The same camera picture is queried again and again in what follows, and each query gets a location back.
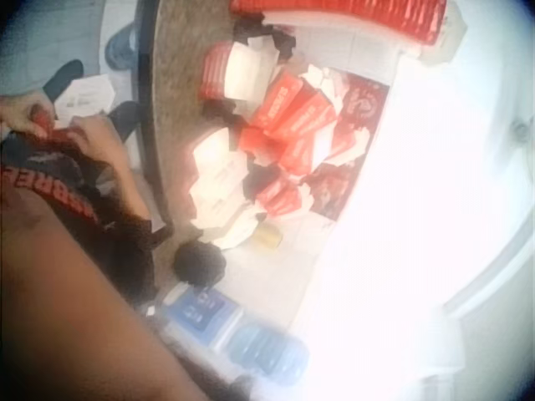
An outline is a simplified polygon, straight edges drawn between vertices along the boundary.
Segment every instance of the person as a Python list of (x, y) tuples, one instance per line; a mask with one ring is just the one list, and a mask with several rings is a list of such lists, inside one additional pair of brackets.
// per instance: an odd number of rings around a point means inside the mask
[[(117, 130), (101, 114), (75, 117), (69, 141), (53, 142), (30, 119), (36, 105), (53, 118), (42, 91), (0, 97), (0, 121), (18, 131), (0, 144), (3, 179), (39, 194), (128, 303), (149, 301), (155, 295), (150, 213)], [(113, 195), (96, 187), (103, 165), (115, 179)]]
[[(2, 142), (4, 396), (207, 400), (129, 306), (148, 297), (150, 223), (113, 125), (74, 119), (61, 149), (30, 120), (36, 104), (54, 115), (40, 92), (0, 97), (0, 121), (22, 131)], [(115, 198), (88, 188), (84, 157), (111, 166)]]

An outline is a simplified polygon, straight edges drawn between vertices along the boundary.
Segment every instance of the granite tabletop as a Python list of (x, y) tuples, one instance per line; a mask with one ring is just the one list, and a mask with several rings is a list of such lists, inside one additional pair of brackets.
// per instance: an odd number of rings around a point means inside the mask
[(180, 149), (202, 125), (198, 88), (206, 50), (232, 38), (232, 15), (225, 0), (162, 0), (155, 20), (152, 107), (155, 146), (164, 197), (175, 227), (155, 249), (156, 285), (176, 282), (171, 266), (178, 246), (192, 237), (191, 225), (175, 193), (181, 174)]

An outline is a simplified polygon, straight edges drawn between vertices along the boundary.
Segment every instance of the tiled floor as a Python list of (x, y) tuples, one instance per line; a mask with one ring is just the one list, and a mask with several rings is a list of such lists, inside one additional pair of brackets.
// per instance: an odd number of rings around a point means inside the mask
[[(27, 0), (0, 39), (0, 94), (41, 88), (65, 63), (79, 59), (85, 75), (108, 74), (114, 105), (132, 99), (130, 71), (105, 62), (108, 40), (134, 21), (138, 0)], [(126, 143), (132, 168), (140, 170), (135, 135)]]
[(0, 93), (39, 88), (73, 58), (87, 75), (99, 73), (105, 0), (27, 0), (0, 41)]

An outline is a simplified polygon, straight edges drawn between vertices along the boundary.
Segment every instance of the round table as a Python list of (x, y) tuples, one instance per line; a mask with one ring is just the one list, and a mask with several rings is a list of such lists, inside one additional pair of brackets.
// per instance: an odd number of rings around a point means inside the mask
[(181, 186), (180, 149), (202, 122), (198, 98), (204, 54), (232, 38), (232, 16), (222, 0), (140, 2), (138, 97), (146, 112), (142, 126), (145, 172), (168, 227), (155, 249), (156, 285), (176, 282), (171, 265), (178, 246), (192, 238), (183, 205), (173, 196)]

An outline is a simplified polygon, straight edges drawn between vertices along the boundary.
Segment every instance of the red box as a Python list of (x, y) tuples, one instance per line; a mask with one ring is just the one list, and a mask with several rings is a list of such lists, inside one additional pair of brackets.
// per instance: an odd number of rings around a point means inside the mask
[(273, 128), (302, 87), (302, 79), (281, 71), (269, 88), (264, 103), (253, 116), (251, 125), (261, 129)]

